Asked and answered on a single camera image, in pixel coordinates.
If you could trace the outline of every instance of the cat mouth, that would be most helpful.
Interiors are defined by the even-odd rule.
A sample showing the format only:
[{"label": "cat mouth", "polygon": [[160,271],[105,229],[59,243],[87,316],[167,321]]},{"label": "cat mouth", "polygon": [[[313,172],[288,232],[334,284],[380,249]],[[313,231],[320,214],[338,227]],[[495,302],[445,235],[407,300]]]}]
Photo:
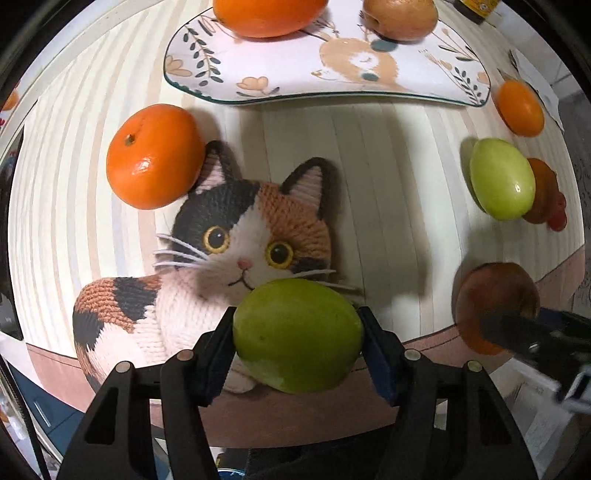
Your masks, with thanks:
[{"label": "cat mouth", "polygon": [[240,275],[240,278],[238,280],[229,283],[228,287],[233,287],[234,285],[237,285],[239,283],[242,283],[242,285],[244,285],[250,291],[254,290],[254,288],[252,288],[248,283],[246,283],[246,280],[244,279],[244,272],[242,272],[242,275]]}]

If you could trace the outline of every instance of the screw head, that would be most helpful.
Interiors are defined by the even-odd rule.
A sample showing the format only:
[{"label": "screw head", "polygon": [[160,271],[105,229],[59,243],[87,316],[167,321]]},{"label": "screw head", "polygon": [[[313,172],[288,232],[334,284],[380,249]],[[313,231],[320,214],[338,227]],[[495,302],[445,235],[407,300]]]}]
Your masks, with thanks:
[{"label": "screw head", "polygon": [[125,372],[129,371],[130,368],[131,363],[128,361],[119,362],[117,365],[115,365],[115,370],[120,374],[124,374]]},{"label": "screw head", "polygon": [[478,372],[482,372],[482,365],[476,360],[470,360],[468,362],[468,370],[477,374]]},{"label": "screw head", "polygon": [[411,362],[416,362],[419,358],[421,358],[421,352],[410,348],[404,351],[404,357]]},{"label": "screw head", "polygon": [[192,350],[181,350],[177,353],[177,359],[181,362],[187,362],[193,358],[193,351]]}]

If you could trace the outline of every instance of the red fruit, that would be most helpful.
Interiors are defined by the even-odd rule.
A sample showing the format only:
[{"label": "red fruit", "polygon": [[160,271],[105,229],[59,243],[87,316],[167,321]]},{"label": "red fruit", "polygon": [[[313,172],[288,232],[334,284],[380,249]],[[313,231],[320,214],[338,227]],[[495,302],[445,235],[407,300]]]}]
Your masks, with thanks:
[{"label": "red fruit", "polygon": [[548,220],[548,226],[554,232],[561,232],[566,228],[567,222],[568,219],[566,218],[566,211],[559,210],[557,213],[554,214],[554,216],[550,220]]},{"label": "red fruit", "polygon": [[566,197],[564,196],[564,193],[560,192],[558,194],[558,210],[566,210]]},{"label": "red fruit", "polygon": [[546,223],[556,212],[558,204],[558,180],[556,173],[543,160],[528,158],[535,177],[534,203],[523,218],[529,223]]}]

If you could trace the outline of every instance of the blue object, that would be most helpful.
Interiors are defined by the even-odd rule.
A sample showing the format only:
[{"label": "blue object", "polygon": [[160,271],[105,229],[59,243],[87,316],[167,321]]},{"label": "blue object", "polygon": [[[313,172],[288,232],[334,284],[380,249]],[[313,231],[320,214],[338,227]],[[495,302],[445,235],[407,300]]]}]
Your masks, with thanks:
[{"label": "blue object", "polygon": [[394,51],[398,48],[398,44],[385,38],[379,38],[370,43],[371,49],[378,52]]},{"label": "blue object", "polygon": [[[70,439],[74,435],[74,431],[84,414],[47,393],[12,365],[9,364],[9,368],[25,403],[47,436],[50,436],[62,424],[65,424],[68,419],[73,417],[64,430],[59,430],[54,435],[55,438],[62,434],[65,435],[64,441],[58,442],[60,445],[70,443]],[[62,455],[64,454],[65,449],[60,450],[59,447],[57,449]]]},{"label": "blue object", "polygon": [[219,468],[217,469],[217,474],[220,478],[231,478],[232,480],[244,478],[244,472],[234,470],[233,468]]},{"label": "blue object", "polygon": [[367,73],[367,72],[362,73],[361,78],[363,80],[367,80],[368,82],[377,82],[379,80],[379,77],[375,73]]}]

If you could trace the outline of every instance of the cat body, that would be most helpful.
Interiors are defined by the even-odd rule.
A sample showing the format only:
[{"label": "cat body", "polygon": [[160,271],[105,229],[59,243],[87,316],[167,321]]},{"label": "cat body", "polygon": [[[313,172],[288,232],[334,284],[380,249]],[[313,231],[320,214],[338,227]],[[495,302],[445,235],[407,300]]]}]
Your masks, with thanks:
[{"label": "cat body", "polygon": [[[282,185],[237,179],[230,167],[227,149],[210,142],[171,235],[161,236],[170,241],[157,252],[161,272],[101,278],[80,292],[74,345],[95,391],[120,361],[145,367],[192,348],[255,287],[279,278],[318,278],[329,268],[323,220],[329,163],[311,158]],[[235,359],[225,388],[241,393],[255,384]]]}]

